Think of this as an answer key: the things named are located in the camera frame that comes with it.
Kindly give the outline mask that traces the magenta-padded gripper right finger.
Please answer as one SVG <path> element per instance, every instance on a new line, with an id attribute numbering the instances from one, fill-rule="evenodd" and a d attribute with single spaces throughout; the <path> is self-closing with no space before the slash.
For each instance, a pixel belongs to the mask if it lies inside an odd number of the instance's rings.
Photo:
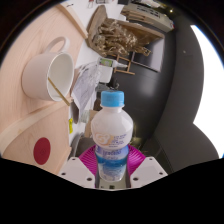
<path id="1" fill-rule="evenodd" d="M 167 172 L 154 157 L 146 157 L 131 145 L 129 145 L 126 171 L 128 188 L 140 188 L 167 176 Z"/>

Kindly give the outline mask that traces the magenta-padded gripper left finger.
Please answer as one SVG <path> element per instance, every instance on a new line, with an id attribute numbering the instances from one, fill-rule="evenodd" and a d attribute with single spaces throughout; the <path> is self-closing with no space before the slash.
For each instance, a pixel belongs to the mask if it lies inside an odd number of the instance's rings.
<path id="1" fill-rule="evenodd" d="M 92 146 L 79 157 L 71 157 L 61 168 L 59 177 L 84 188 L 95 188 L 97 171 L 95 147 Z"/>

